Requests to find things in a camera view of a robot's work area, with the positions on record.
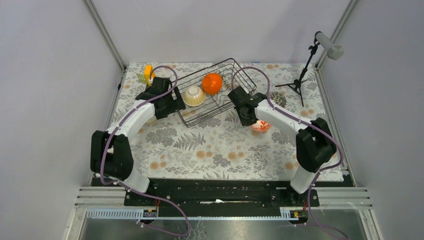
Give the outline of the red patterned white bowl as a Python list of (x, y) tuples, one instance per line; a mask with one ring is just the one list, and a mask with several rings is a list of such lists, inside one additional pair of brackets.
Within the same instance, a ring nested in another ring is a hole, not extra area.
[(271, 127), (271, 124), (263, 120), (258, 120), (256, 123), (251, 125), (251, 128), (257, 132), (267, 132)]

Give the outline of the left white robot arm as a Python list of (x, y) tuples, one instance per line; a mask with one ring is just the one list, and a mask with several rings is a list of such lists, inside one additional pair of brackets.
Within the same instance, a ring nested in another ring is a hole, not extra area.
[(137, 191), (135, 197), (144, 206), (154, 202), (155, 192), (149, 188), (149, 178), (136, 170), (130, 143), (150, 119), (163, 119), (186, 108), (180, 91), (171, 89), (171, 85), (169, 78), (154, 77), (115, 126), (97, 130), (91, 137), (91, 171)]

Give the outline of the yellow dotted white bowl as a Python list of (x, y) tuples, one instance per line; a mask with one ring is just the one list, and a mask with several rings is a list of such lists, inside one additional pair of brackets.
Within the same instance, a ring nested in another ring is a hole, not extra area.
[(206, 99), (206, 94), (199, 86), (188, 87), (183, 95), (183, 101), (190, 107), (201, 105)]

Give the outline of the orange bowl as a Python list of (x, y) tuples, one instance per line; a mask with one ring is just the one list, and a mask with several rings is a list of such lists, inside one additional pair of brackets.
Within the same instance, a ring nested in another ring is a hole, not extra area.
[(208, 73), (203, 77), (201, 84), (206, 94), (215, 95), (221, 90), (223, 79), (218, 73)]

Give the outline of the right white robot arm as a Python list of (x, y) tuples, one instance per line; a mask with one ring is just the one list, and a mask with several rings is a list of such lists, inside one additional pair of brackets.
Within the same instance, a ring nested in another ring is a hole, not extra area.
[(310, 120), (297, 116), (279, 107), (269, 96), (260, 92), (250, 95), (241, 86), (234, 88), (228, 97), (244, 127), (264, 121), (294, 139), (299, 167), (286, 198), (293, 206), (301, 205), (321, 166), (337, 152), (327, 122), (320, 117)]

